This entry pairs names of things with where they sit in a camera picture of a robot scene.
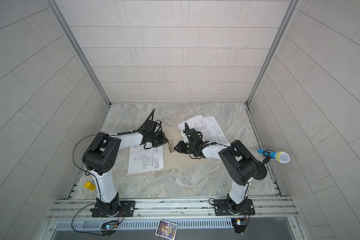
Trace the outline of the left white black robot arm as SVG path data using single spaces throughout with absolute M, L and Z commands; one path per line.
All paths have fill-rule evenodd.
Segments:
M 158 148 L 168 142 L 160 120 L 154 120 L 155 110 L 152 110 L 144 123 L 136 130 L 110 135 L 99 132 L 83 139 L 94 137 L 84 152 L 82 162 L 85 169 L 78 169 L 95 180 L 98 195 L 93 209 L 92 217 L 114 217 L 122 213 L 119 203 L 119 194 L 115 189 L 112 168 L 120 149 L 132 146 L 143 146 L 145 150 Z

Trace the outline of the printed drawing sheet top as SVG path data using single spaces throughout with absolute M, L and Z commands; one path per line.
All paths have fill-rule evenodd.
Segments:
M 159 171 L 164 168 L 163 147 L 145 149 L 131 146 L 128 175 Z

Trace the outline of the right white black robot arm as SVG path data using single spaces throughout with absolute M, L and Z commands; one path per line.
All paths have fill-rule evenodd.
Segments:
M 221 160 L 233 180 L 227 200 L 221 204 L 215 200 L 215 207 L 226 211 L 225 215 L 254 215 L 255 210 L 247 192 L 253 180 L 263 180 L 267 176 L 265 164 L 258 161 L 239 140 L 229 145 L 204 141 L 202 133 L 189 128 L 187 123 L 183 133 L 188 141 L 180 141 L 174 147 L 175 151 L 187 154 L 192 159 Z

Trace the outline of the beige cardboard folder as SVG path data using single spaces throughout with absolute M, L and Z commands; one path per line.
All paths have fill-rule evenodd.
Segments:
M 178 127 L 166 127 L 163 132 L 166 135 L 168 140 L 174 140 L 174 146 L 176 146 L 180 141 L 183 141 L 183 136 Z M 170 153 L 169 144 L 166 143 L 163 145 L 163 158 L 164 158 L 164 167 L 160 171 L 166 171 L 170 169 L 183 168 L 195 165 L 201 165 L 208 163 L 207 159 L 194 160 L 189 157 L 189 155 L 180 154 L 176 151 Z

